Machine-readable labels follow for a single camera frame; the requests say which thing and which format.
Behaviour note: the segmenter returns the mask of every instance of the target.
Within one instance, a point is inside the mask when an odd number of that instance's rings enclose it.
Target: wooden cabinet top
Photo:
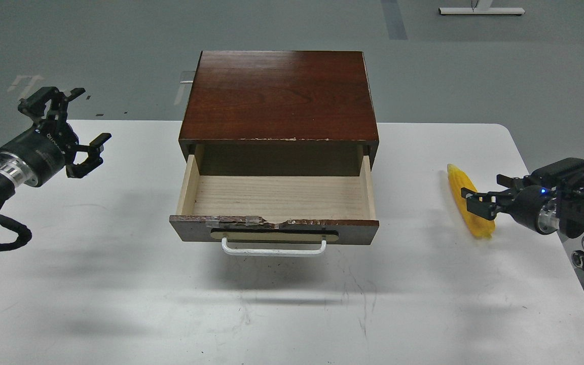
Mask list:
[[[182,146],[221,141],[357,141],[377,146],[362,52],[204,51]]]

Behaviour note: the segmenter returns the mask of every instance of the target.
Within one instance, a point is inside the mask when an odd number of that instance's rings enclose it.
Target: black cable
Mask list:
[[[6,215],[0,214],[0,226],[13,231],[14,233],[17,233],[17,239],[14,240],[14,242],[0,243],[0,252],[12,251],[14,249],[23,247],[33,237],[28,227],[12,218],[6,217]]]

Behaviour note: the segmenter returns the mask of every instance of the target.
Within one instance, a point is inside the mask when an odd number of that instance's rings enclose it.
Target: wooden drawer cabinet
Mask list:
[[[184,241],[370,244],[378,131],[363,55],[204,51],[170,222]]]

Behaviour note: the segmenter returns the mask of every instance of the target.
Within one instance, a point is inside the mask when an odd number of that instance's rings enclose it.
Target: white desk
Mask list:
[[[499,125],[380,124],[373,245],[309,259],[179,240],[179,122],[72,125],[113,137],[90,176],[4,206],[34,238],[0,253],[0,363],[584,363],[557,236],[506,215],[477,241],[450,196],[450,162],[480,190],[527,173]]]

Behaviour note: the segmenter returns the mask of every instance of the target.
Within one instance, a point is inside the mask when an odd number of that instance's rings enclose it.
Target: drawer handle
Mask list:
[[[258,249],[258,248],[231,248],[227,245],[227,235],[222,237],[222,250],[232,256],[277,256],[277,257],[310,257],[326,251],[326,236],[321,238],[321,247],[318,249]]]

